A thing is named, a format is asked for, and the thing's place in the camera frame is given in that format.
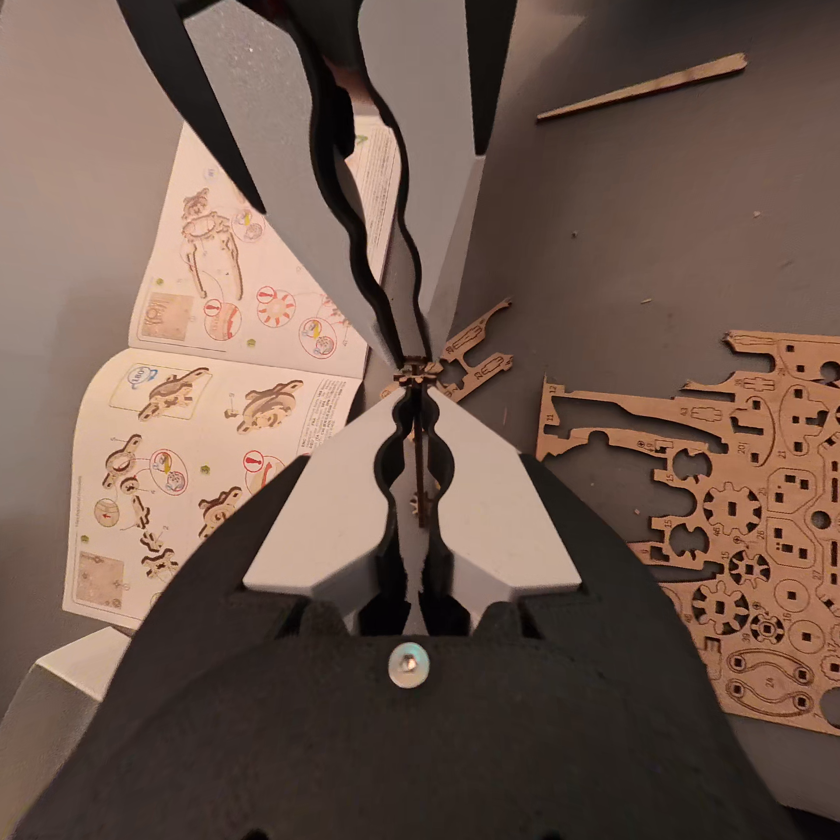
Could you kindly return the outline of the large plywood parts sheet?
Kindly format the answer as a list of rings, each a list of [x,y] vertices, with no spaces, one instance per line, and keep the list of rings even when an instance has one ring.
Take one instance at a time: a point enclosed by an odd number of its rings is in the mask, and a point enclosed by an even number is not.
[[[660,587],[687,626],[724,711],[838,735],[826,697],[839,687],[839,339],[730,331],[768,372],[689,381],[670,399],[572,391],[543,380],[536,457],[604,434],[651,456],[652,478],[686,490],[687,516],[651,518],[660,541],[630,542],[649,566],[708,581]]]

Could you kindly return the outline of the white cardboard box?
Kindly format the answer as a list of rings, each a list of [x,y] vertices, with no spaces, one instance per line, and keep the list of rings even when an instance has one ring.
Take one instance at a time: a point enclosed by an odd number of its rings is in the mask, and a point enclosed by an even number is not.
[[[2,748],[77,742],[98,710],[132,637],[107,626],[38,658],[2,720]]]

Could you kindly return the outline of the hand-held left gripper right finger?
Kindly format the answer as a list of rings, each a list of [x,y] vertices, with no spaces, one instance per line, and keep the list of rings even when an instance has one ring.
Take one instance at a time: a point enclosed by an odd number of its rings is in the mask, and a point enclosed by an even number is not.
[[[428,514],[422,615],[430,635],[468,635],[486,609],[576,592],[581,576],[519,452],[438,392],[423,397]]]

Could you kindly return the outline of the wooden model shaft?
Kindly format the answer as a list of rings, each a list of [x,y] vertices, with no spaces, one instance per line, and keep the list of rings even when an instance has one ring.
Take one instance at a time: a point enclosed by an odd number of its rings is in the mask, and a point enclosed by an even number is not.
[[[416,476],[416,515],[420,529],[425,529],[427,526],[427,493],[425,489],[426,465],[424,458],[424,401],[429,387],[436,386],[438,376],[443,372],[443,370],[444,366],[439,361],[429,360],[425,370],[416,371],[417,374],[415,375],[404,373],[402,368],[398,373],[394,373],[393,375],[394,383],[408,391],[411,396]]]

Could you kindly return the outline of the instruction booklet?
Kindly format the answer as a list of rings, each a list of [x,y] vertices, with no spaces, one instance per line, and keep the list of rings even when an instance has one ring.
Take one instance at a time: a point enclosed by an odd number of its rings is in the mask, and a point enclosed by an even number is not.
[[[183,124],[129,348],[80,404],[63,610],[137,628],[218,526],[345,425],[368,353]]]

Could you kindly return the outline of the small plywood sheet fragment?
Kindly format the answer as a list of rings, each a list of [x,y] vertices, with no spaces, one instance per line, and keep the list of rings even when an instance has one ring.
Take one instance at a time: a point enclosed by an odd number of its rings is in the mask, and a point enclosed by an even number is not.
[[[456,362],[463,369],[464,374],[459,382],[448,384],[441,383],[438,376],[436,386],[430,386],[428,389],[429,396],[436,389],[437,394],[435,395],[435,399],[439,403],[444,399],[452,403],[459,403],[476,388],[488,382],[494,375],[510,370],[513,361],[513,356],[510,353],[493,353],[475,365],[468,364],[466,354],[485,339],[487,336],[487,324],[490,318],[498,311],[508,309],[511,304],[511,298],[503,299],[503,301],[500,301],[496,306],[446,342],[444,351],[437,361],[440,363]],[[381,391],[380,398],[384,400],[394,392],[403,390],[405,389],[394,383],[392,376],[392,383]]]

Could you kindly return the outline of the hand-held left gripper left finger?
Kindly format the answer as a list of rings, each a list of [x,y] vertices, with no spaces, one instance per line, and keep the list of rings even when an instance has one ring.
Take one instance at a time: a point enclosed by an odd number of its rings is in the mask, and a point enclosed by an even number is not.
[[[308,458],[245,574],[246,588],[330,602],[363,635],[402,634],[411,606],[392,485],[413,424],[398,387]]]

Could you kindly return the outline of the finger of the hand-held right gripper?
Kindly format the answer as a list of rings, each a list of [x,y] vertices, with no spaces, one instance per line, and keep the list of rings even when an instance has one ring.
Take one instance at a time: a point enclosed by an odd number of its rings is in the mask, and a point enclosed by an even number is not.
[[[404,355],[367,254],[361,199],[333,142],[330,74],[289,16],[217,2],[185,29],[264,215],[350,324],[394,370]]]
[[[404,220],[419,256],[418,303],[434,359],[455,316],[485,159],[477,155],[466,3],[367,1],[360,42],[406,146]]]

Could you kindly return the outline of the long wooden stick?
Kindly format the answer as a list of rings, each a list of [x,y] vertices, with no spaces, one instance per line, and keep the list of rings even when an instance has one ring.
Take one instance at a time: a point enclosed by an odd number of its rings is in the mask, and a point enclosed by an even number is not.
[[[692,87],[707,81],[736,76],[744,72],[748,65],[749,60],[746,54],[738,52],[662,77],[638,82],[632,86],[622,87],[593,98],[541,112],[535,118],[535,123],[546,123],[580,112],[609,108],[619,103],[657,96],[662,93]]]

